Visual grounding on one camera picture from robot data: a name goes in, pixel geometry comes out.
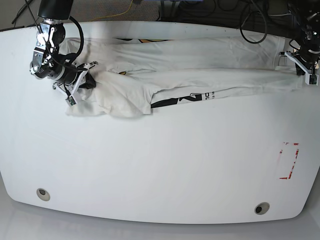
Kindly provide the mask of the black silver robot arm right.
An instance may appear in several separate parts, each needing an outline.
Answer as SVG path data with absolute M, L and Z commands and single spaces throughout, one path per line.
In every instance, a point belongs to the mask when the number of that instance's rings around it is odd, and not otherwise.
M 50 78 L 68 98 L 115 84 L 125 93 L 146 91 L 151 97 L 174 98 L 187 91 L 241 90 L 243 94 L 292 91 L 303 79 L 275 68 L 284 46 L 270 36 L 253 45 L 238 36 L 107 44 L 93 39 L 66 39 L 64 20 L 71 19 L 72 1 L 43 0 L 38 15 L 37 45 L 31 73 Z

